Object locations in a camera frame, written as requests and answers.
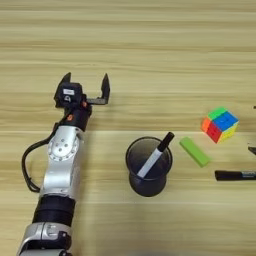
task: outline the orange sticker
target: orange sticker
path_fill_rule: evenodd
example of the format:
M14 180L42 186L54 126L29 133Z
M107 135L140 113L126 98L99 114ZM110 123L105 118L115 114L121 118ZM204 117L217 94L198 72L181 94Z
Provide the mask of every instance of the orange sticker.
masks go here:
M72 121L73 120L73 115L69 115L67 118L68 121Z

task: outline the white sticker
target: white sticker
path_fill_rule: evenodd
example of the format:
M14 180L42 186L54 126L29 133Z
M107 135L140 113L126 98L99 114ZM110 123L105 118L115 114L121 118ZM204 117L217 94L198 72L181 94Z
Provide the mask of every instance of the white sticker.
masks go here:
M63 89L63 93L65 95L75 95L75 91L74 90L69 90L69 89Z

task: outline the white marker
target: white marker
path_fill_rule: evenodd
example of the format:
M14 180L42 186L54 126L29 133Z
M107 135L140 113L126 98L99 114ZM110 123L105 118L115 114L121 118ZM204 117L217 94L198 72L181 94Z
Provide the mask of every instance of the white marker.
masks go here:
M168 147L169 143L172 141L174 138L174 134L172 132L168 132L168 134L165 136L165 138L160 142L158 147L153 151L151 156L148 158L146 163L141 167L137 175L140 178L144 178L152 166L156 163L156 161L161 157L163 154L164 150Z

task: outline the black cable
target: black cable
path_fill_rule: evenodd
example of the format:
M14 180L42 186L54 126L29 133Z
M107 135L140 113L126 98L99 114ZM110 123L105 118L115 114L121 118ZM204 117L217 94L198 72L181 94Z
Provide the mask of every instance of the black cable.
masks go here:
M66 120L66 118L72 113L73 109L70 109L65 115L64 117L54 126L54 129L52 131L52 133L44 140L40 140L34 144L32 144L31 146L29 146L26 151L24 152L22 159L21 159L21 169L22 169L22 173L24 176L24 179L26 181L26 184L28 186L28 189L31 192L35 192L35 193L39 193L40 192L40 188L32 181L32 178L29 177L28 175L28 171L27 171L27 167L26 167L26 158L28 156L28 154L35 150L36 148L39 148L43 145L46 145L50 142L50 140L52 139L52 137L55 135L57 129L59 128L59 126L62 124L62 122L64 120Z

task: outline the robotic arm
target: robotic arm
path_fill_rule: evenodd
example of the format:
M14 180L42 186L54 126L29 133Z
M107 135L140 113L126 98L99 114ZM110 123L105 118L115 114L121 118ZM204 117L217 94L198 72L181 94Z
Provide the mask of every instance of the robotic arm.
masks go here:
M102 96L88 99L79 83L72 83L71 73L63 77L54 96L64 117L52 134L30 146L22 158L22 170L29 189L39 192L39 202L32 224L25 231L17 256L72 256L71 225L80 180L83 132L92 113L92 105L108 104L110 86L107 74L102 81ZM48 168L43 185L38 188L26 171L26 156L48 144Z

